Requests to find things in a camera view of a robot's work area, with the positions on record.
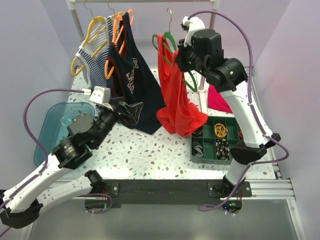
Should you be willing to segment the green clothes hanger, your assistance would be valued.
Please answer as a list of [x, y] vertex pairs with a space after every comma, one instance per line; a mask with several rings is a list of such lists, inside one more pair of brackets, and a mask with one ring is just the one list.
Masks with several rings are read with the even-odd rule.
[[[172, 14], [172, 10], [168, 7], [166, 9], [166, 12], [170, 13], [170, 21], [168, 24], [168, 31], [166, 31], [163, 34], [163, 40], [162, 40], [162, 46], [164, 46], [171, 54], [174, 53], [174, 51], [177, 50], [177, 44], [176, 41], [171, 33], [171, 23], [173, 20], [173, 14]], [[186, 84], [187, 87], [189, 87], [193, 92], [197, 92], [198, 90], [198, 85], [197, 85], [197, 81], [194, 77], [194, 75], [191, 73], [191, 71], [187, 72], [188, 75], [190, 76], [193, 85], [191, 85], [190, 83], [187, 82], [187, 80], [185, 78], [182, 79], [182, 81]]]

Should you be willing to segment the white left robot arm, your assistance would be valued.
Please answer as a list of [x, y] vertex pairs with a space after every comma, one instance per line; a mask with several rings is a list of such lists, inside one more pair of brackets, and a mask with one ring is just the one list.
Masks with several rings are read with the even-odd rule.
[[16, 186], [0, 195], [0, 220], [5, 226], [21, 229], [38, 219], [45, 210], [69, 198], [100, 196], [104, 180], [96, 170], [59, 187], [50, 188], [56, 180], [77, 169], [99, 149], [116, 123], [136, 125], [144, 107], [142, 102], [127, 104], [116, 99], [115, 105], [105, 105], [98, 120], [80, 114], [71, 123], [68, 136], [52, 150], [34, 172]]

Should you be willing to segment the brown patterned rolled band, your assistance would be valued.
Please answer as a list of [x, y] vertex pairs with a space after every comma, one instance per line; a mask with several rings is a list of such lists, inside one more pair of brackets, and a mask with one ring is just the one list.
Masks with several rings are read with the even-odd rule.
[[193, 133], [192, 136], [200, 138], [203, 136], [203, 127], [199, 127], [198, 129], [196, 129]]

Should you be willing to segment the grey white rolled band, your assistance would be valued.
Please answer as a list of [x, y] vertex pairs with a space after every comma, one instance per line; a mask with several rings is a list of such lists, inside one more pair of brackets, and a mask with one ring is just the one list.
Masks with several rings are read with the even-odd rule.
[[192, 142], [191, 153], [195, 158], [203, 158], [204, 157], [203, 146], [197, 141]]

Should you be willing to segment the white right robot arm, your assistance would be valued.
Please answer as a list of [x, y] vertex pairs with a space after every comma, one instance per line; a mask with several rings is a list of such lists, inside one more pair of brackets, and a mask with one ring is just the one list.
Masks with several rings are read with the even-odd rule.
[[242, 140], [230, 150], [232, 161], [222, 179], [223, 192], [233, 197], [241, 190], [246, 166], [263, 158], [275, 145], [272, 140], [281, 137], [266, 126], [259, 112], [252, 112], [256, 103], [247, 72], [240, 60], [224, 57], [219, 33], [213, 29], [188, 31], [179, 41], [175, 61], [182, 72], [194, 70], [205, 77], [226, 101], [242, 131]]

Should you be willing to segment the blue white striped tank top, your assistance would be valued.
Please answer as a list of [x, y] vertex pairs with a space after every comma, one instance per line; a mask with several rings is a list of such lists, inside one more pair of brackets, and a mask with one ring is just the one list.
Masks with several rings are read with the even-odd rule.
[[113, 39], [113, 24], [114, 18], [112, 16], [105, 17], [107, 19], [107, 32], [108, 32], [108, 44], [107, 52], [104, 56], [101, 56], [100, 59], [94, 63], [90, 64], [89, 72], [85, 69], [83, 70], [84, 79], [88, 85], [88, 88], [93, 90], [95, 86], [112, 88], [112, 80], [106, 79], [105, 77], [105, 63], [109, 55], [110, 42]]

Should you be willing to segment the red tank top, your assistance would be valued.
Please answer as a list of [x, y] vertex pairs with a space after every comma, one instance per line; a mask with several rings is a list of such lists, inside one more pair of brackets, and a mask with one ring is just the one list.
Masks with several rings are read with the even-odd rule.
[[208, 115], [199, 111], [188, 98], [184, 73], [175, 62], [178, 51], [170, 53], [161, 34], [157, 35], [156, 41], [158, 78], [165, 104], [156, 112], [156, 117], [168, 133], [189, 137], [207, 122]]

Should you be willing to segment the black white patterned rolled band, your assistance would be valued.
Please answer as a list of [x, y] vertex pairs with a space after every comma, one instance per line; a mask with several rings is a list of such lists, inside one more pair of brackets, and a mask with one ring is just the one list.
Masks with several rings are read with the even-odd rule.
[[229, 160], [230, 148], [226, 139], [221, 138], [216, 140], [216, 156], [218, 160]]

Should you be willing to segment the orange black rolled band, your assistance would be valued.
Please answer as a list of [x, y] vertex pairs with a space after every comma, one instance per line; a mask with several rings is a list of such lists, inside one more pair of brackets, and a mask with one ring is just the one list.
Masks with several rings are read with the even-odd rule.
[[238, 136], [239, 136], [239, 138], [240, 138], [240, 139], [243, 139], [243, 133], [242, 133], [242, 130], [241, 130], [241, 128], [240, 128], [239, 125], [237, 125], [237, 130], [238, 130]]

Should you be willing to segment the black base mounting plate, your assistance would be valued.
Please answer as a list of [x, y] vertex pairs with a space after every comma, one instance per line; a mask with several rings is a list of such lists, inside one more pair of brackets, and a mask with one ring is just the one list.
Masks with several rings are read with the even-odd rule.
[[219, 205], [232, 189], [221, 179], [105, 179], [89, 193], [97, 207], [122, 205]]

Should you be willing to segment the yellow rolled band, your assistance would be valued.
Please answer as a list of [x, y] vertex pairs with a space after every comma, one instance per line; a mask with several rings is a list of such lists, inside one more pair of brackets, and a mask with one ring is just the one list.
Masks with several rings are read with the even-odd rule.
[[222, 123], [216, 123], [214, 126], [214, 133], [218, 138], [223, 139], [227, 136], [228, 129]]

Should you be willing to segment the yellow clothes hanger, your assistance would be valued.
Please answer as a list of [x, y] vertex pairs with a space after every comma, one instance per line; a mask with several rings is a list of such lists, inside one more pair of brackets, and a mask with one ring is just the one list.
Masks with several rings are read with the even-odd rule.
[[90, 12], [92, 19], [88, 25], [86, 36], [81, 42], [78, 52], [71, 62], [71, 74], [78, 76], [83, 70], [89, 72], [90, 64], [95, 64], [108, 49], [108, 23], [103, 16], [95, 16], [92, 9], [83, 1], [84, 7]]

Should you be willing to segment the navy tank top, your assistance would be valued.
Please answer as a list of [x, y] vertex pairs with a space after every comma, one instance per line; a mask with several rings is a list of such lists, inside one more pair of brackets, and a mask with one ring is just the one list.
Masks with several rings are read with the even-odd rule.
[[110, 80], [113, 97], [124, 97], [128, 104], [143, 103], [139, 121], [128, 125], [146, 134], [154, 134], [162, 124], [157, 111], [165, 107], [161, 87], [139, 52], [131, 29], [130, 14], [118, 16], [116, 26], [122, 28], [118, 42], [109, 44], [108, 71], [113, 69]]

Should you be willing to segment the teal plastic bin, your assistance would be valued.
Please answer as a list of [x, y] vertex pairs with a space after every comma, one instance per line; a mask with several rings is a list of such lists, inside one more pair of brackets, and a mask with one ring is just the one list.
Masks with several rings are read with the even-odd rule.
[[38, 137], [38, 141], [48, 154], [63, 138], [68, 136], [67, 127], [80, 114], [88, 114], [94, 117], [95, 110], [87, 102], [61, 102], [48, 110]]

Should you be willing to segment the green compartment tray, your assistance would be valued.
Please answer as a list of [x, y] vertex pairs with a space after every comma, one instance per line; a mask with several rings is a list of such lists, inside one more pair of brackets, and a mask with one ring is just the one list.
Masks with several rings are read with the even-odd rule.
[[[226, 139], [229, 146], [229, 160], [219, 160], [217, 158], [216, 141], [218, 138], [215, 135], [215, 124], [221, 123], [226, 126], [228, 132]], [[234, 117], [216, 117], [209, 116], [207, 122], [202, 126], [202, 137], [190, 137], [190, 154], [191, 161], [198, 164], [216, 164], [216, 165], [230, 165], [232, 161], [231, 148], [235, 146], [241, 139], [238, 134], [238, 123]], [[198, 142], [203, 146], [203, 158], [194, 157], [192, 155], [192, 142]]]

